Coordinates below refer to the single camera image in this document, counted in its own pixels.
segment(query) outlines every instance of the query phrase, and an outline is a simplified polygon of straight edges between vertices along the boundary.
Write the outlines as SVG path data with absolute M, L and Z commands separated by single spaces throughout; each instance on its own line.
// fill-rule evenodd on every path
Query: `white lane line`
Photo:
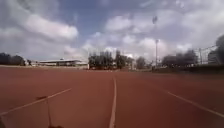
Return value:
M 117 106 L 116 104 L 117 104 L 117 81 L 114 78 L 114 99 L 113 99 L 109 128 L 115 128 L 115 115 Z
M 55 93 L 55 94 L 53 94 L 53 95 L 50 95 L 50 96 L 48 96 L 47 98 L 48 98 L 48 99 L 49 99 L 49 98 L 53 98 L 53 97 L 55 97 L 55 96 L 57 96 L 57 95 L 60 95 L 60 94 L 62 94 L 62 93 L 65 93 L 65 92 L 68 92 L 68 91 L 71 91 L 71 90 L 72 90 L 72 88 L 69 88 L 69 89 L 66 89 L 66 90 L 64 90 L 64 91 L 61 91 L 61 92 Z M 0 117 L 6 115 L 6 114 L 8 114 L 8 113 L 11 113 L 11 112 L 14 112 L 14 111 L 17 111 L 17 110 L 20 110 L 20 109 L 23 109 L 23 108 L 32 106 L 32 105 L 34 105 L 34 104 L 37 104 L 37 103 L 40 103 L 40 102 L 43 102 L 43 101 L 45 101 L 45 99 L 37 100 L 37 101 L 31 102 L 31 103 L 25 104 L 25 105 L 23 105 L 23 106 L 19 106 L 19 107 L 13 108 L 13 109 L 11 109 L 11 110 L 9 110 L 9 111 L 2 112 L 2 113 L 0 114 Z
M 199 108 L 201 110 L 204 110 L 206 112 L 209 112 L 209 113 L 212 113 L 212 114 L 215 114 L 217 116 L 220 116 L 220 117 L 224 118 L 224 115 L 222 113 L 219 113 L 219 112 L 216 112 L 216 111 L 211 110 L 209 108 L 206 108 L 206 107 L 204 107 L 204 106 L 202 106 L 202 105 L 200 105 L 198 103 L 195 103 L 195 102 L 193 102 L 191 100 L 185 99 L 185 98 L 183 98 L 181 96 L 175 95 L 175 94 L 173 94 L 173 93 L 171 93 L 169 91 L 166 91 L 166 90 L 162 90 L 162 91 L 165 92 L 166 94 L 169 94 L 171 96 L 174 96 L 174 97 L 176 97 L 176 98 L 178 98 L 178 99 L 180 99 L 180 100 L 182 100 L 184 102 L 187 102 L 187 103 L 189 103 L 189 104 L 191 104 L 191 105 L 193 105 L 193 106 L 195 106 L 195 107 L 197 107 L 197 108 Z

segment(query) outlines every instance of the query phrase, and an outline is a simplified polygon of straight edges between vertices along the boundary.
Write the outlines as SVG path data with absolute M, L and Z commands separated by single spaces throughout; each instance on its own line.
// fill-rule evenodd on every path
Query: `blue sky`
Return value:
M 32 60 L 102 50 L 136 58 L 212 46 L 224 34 L 223 0 L 0 0 L 0 52 Z M 157 25 L 152 18 L 158 17 Z

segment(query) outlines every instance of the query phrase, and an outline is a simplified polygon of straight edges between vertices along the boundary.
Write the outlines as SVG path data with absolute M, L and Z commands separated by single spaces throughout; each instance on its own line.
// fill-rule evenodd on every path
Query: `light pole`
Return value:
M 156 31 L 157 31 L 157 21 L 158 21 L 158 17 L 155 15 L 153 18 L 152 18 L 152 23 L 154 24 L 154 33 L 156 36 Z M 155 44 L 156 44 L 156 67 L 157 67 L 157 56 L 158 56 L 158 42 L 159 40 L 155 37 Z
M 156 66 L 157 66 L 157 63 L 158 63 L 158 42 L 159 42 L 159 40 L 156 39 L 155 42 L 156 42 Z

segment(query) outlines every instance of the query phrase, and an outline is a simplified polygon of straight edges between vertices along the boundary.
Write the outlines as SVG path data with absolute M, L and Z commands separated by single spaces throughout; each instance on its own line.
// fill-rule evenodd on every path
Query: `cloud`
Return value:
M 148 7 L 148 6 L 150 6 L 152 3 L 154 3 L 154 1 L 153 0 L 149 0 L 149 1 L 146 1 L 146 2 L 143 2 L 143 3 L 140 3 L 140 7 L 141 8 L 145 8 L 145 7 Z
M 28 30 L 37 32 L 49 38 L 74 39 L 78 36 L 78 30 L 74 26 L 46 20 L 38 15 L 30 15 L 24 24 Z
M 190 30 L 184 42 L 191 43 L 196 48 L 214 45 L 217 37 L 224 34 L 223 4 L 222 0 L 198 0 L 187 3 L 196 9 L 183 16 L 181 24 Z
M 56 0 L 7 0 L 2 4 L 5 8 L 0 11 L 9 14 L 6 24 L 0 22 L 2 52 L 33 60 L 83 59 L 86 55 L 72 47 L 78 37 L 76 26 L 55 17 L 59 10 Z
M 131 25 L 129 16 L 115 16 L 107 21 L 105 28 L 108 31 L 119 31 L 129 28 Z

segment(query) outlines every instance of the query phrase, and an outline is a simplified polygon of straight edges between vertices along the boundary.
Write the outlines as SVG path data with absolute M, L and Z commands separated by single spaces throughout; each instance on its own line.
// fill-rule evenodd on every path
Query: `red track surface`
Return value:
M 166 92 L 224 114 L 224 77 L 0 68 L 0 113 L 36 97 L 49 100 L 52 122 L 64 128 L 109 128 L 117 81 L 116 128 L 223 128 L 224 118 Z M 2 117 L 7 128 L 47 128 L 45 102 Z

